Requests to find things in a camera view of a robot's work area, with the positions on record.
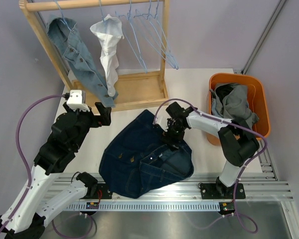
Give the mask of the dark blue denim garment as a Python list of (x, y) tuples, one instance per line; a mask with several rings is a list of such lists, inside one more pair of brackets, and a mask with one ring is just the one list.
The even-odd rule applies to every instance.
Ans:
[(137, 199), (143, 194), (194, 173), (192, 150), (182, 140), (172, 147), (162, 140), (163, 130), (142, 111), (104, 150), (99, 174), (110, 191)]

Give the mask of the light blue grey-skirt hanger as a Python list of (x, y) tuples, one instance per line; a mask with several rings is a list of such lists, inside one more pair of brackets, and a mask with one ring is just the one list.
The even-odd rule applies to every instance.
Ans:
[(169, 4), (170, 2), (168, 0), (150, 0), (145, 19), (153, 28), (154, 36), (152, 36), (152, 38), (157, 46), (160, 47), (158, 52), (161, 55), (161, 59), (165, 60), (165, 63), (172, 69), (178, 70), (179, 64), (172, 53), (168, 41)]

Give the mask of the light blue shirt hanger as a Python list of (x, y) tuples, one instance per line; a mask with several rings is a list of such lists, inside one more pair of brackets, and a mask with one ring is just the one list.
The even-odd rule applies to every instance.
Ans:
[(107, 15), (106, 15), (106, 13), (104, 11), (102, 0), (99, 0), (99, 8), (100, 8), (100, 12), (101, 12), (102, 21), (105, 22)]

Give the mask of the light blue skirt hanger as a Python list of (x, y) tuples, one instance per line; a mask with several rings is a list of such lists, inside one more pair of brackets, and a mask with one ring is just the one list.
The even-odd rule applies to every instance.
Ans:
[(159, 17), (159, 7), (160, 1), (150, 0), (147, 12), (135, 9), (133, 20), (136, 20), (143, 27), (143, 29), (140, 29), (140, 34), (152, 49), (171, 68), (178, 70), (178, 62), (173, 56), (167, 40), (167, 30), (163, 29), (163, 23)]

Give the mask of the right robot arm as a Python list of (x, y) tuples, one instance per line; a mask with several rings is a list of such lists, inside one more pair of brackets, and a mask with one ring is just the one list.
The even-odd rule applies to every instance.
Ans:
[(199, 129), (219, 139), (226, 163), (216, 182), (201, 185), (201, 192), (217, 193), (220, 198), (235, 199), (240, 174), (246, 163), (260, 148), (255, 132), (243, 118), (223, 119), (190, 106), (181, 107), (177, 102), (166, 108), (169, 115), (163, 140), (176, 147), (183, 139), (186, 129)]

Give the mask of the light blue denim skirt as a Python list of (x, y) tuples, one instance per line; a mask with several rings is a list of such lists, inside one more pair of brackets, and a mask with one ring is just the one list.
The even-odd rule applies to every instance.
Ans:
[(223, 117), (223, 105), (222, 102), (220, 101), (220, 98), (218, 95), (215, 93), (214, 90), (210, 89), (211, 93), (211, 113), (214, 116)]

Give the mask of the grey pleated skirt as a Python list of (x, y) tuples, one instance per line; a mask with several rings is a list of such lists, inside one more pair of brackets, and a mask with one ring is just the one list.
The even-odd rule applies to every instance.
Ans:
[(246, 121), (248, 127), (259, 121), (256, 113), (249, 108), (247, 100), (248, 87), (238, 83), (220, 83), (217, 84), (215, 93), (220, 98), (223, 105), (223, 117), (225, 119), (242, 118)]

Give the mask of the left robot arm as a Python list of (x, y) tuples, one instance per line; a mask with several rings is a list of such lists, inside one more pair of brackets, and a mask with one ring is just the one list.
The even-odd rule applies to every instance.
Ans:
[(0, 233), (5, 233), (7, 239), (38, 239), (54, 218), (73, 202), (102, 197), (98, 180), (82, 172), (61, 193), (42, 202), (53, 182), (75, 158), (89, 130), (111, 124), (112, 109), (102, 103), (95, 104), (99, 115), (94, 115), (91, 109), (72, 110), (67, 104), (63, 106), (66, 112), (52, 125), (51, 134), (35, 157), (23, 190), (0, 215)]

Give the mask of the white shirt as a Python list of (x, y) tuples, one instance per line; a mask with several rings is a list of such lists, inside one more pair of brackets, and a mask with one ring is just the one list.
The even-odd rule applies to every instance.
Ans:
[(104, 69), (108, 95), (116, 95), (115, 83), (118, 81), (117, 45), (124, 38), (122, 22), (108, 14), (102, 21), (90, 26), (90, 31), (97, 37), (101, 46), (100, 62)]

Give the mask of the light blue dark-denim hanger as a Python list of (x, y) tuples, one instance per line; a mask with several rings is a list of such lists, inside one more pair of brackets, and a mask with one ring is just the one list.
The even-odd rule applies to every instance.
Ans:
[(128, 3), (129, 5), (129, 10), (126, 14), (118, 14), (117, 12), (115, 12), (116, 17), (118, 17), (119, 19), (125, 19), (127, 22), (127, 25), (130, 27), (131, 29), (131, 33), (127, 33), (125, 28), (122, 27), (122, 32), (124, 34), (124, 38), (128, 41), (129, 46), (132, 49), (132, 52), (134, 53), (134, 56), (136, 57), (138, 63), (140, 64), (140, 66), (142, 67), (143, 71), (145, 73), (148, 73), (148, 68), (147, 65), (143, 59), (142, 56), (142, 51), (138, 42), (138, 37), (137, 37), (137, 33), (136, 30), (134, 28), (134, 23), (132, 20), (132, 1), (129, 0)]

